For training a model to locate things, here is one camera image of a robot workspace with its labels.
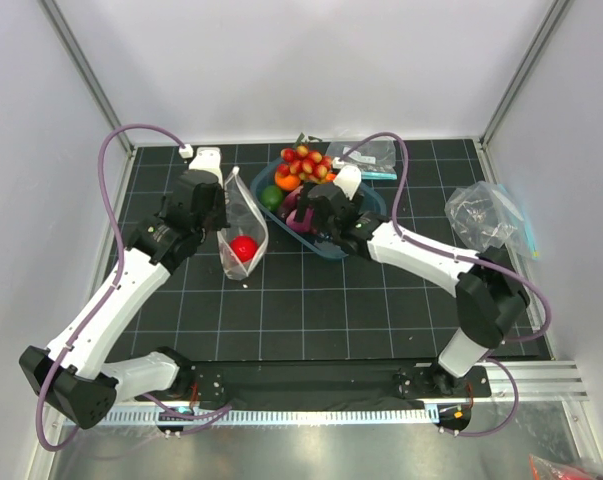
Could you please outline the clear dotted zip bag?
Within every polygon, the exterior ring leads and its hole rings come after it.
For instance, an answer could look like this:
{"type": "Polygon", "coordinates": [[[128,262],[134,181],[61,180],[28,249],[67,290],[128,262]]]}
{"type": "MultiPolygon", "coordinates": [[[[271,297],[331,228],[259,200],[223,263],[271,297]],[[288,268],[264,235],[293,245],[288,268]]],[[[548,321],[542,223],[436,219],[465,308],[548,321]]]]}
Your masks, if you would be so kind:
{"type": "Polygon", "coordinates": [[[253,273],[269,243],[265,218],[240,173],[240,168],[235,166],[224,181],[226,215],[230,226],[217,233],[222,268],[225,275],[235,281],[245,280],[253,273]],[[250,262],[241,263],[230,248],[230,242],[239,235],[250,236],[259,244],[250,262]]]}

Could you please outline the red apple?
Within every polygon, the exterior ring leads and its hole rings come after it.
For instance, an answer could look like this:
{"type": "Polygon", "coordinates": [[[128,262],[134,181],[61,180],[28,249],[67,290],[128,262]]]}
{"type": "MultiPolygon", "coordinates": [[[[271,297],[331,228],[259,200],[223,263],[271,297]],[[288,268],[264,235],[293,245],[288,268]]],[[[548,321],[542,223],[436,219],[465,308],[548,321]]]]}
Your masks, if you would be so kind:
{"type": "Polygon", "coordinates": [[[230,242],[230,248],[241,263],[247,263],[255,257],[259,244],[250,236],[239,235],[230,242]]]}

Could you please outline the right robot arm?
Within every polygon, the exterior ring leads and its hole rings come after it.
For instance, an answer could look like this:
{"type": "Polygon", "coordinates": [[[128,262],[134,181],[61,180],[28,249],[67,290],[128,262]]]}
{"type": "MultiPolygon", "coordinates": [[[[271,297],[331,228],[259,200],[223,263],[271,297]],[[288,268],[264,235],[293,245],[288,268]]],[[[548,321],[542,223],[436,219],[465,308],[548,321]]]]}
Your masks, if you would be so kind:
{"type": "Polygon", "coordinates": [[[425,375],[443,396],[456,395],[468,372],[506,339],[530,304],[508,255],[458,249],[417,235],[375,212],[360,210],[362,196],[335,182],[304,187],[295,217],[344,252],[417,275],[456,300],[458,328],[425,375]]]}

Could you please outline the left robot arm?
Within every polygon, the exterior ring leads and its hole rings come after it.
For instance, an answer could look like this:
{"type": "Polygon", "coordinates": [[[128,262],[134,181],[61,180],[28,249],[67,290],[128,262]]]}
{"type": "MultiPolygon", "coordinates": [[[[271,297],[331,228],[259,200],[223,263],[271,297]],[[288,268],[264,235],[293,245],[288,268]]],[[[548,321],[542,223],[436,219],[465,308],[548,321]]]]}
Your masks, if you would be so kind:
{"type": "Polygon", "coordinates": [[[47,347],[29,346],[19,365],[37,395],[82,429],[118,402],[146,393],[189,395],[193,363],[170,347],[110,363],[113,346],[150,296],[193,256],[207,234],[227,227],[217,167],[184,171],[160,210],[138,223],[111,274],[47,347]]]}

